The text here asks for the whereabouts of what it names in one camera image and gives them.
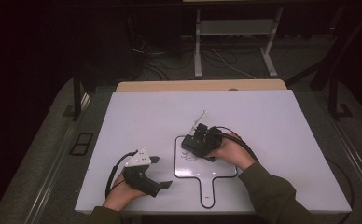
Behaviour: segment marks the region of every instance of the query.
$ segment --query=sleeve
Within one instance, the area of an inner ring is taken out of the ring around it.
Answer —
[[[285,179],[270,175],[258,162],[239,178],[247,188],[257,214],[269,223],[315,223],[313,215],[295,199],[296,190]]]
[[[118,224],[120,220],[120,212],[106,208],[94,207],[86,224]]]

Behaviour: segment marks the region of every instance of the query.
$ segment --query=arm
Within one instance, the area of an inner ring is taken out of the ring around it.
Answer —
[[[257,214],[267,222],[314,223],[312,214],[296,201],[292,185],[281,177],[270,175],[238,144],[223,138],[221,147],[208,156],[219,157],[243,170],[239,178],[247,188]]]
[[[86,224],[118,224],[120,211],[131,201],[142,196],[145,196],[145,194],[126,184],[123,174],[121,174],[115,180],[114,187],[109,192],[103,205],[94,208]]]

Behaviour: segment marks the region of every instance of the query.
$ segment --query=right hand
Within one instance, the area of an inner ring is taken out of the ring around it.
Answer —
[[[232,137],[239,138],[234,133],[227,134]],[[227,163],[236,165],[242,170],[247,169],[250,165],[256,162],[245,148],[226,137],[222,137],[221,146],[210,152],[207,157],[220,158]]]

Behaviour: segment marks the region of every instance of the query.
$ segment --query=hand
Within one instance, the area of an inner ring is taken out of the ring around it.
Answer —
[[[134,199],[146,196],[146,194],[140,190],[130,187],[124,180],[122,171],[115,180],[113,185],[115,187],[109,192],[105,202],[103,203],[103,207],[120,212]]]
[[[240,137],[234,133],[227,134],[240,139]],[[247,169],[250,165],[256,162],[245,148],[226,137],[222,137],[221,146],[210,152],[207,157],[221,158],[227,163],[236,165],[242,170]]]

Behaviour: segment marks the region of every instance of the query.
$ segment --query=white tabletop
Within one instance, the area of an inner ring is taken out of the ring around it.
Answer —
[[[312,212],[351,211],[329,169],[292,91],[116,92],[108,106],[76,210],[90,213],[104,202],[112,167],[121,156],[143,147],[160,161],[146,175],[173,180],[156,198],[135,200],[125,212],[138,214],[248,214],[254,209],[237,178],[214,181],[215,205],[201,204],[197,179],[174,175],[175,138],[190,130],[203,110],[202,123],[225,126],[253,149],[273,175],[287,179],[297,200]]]

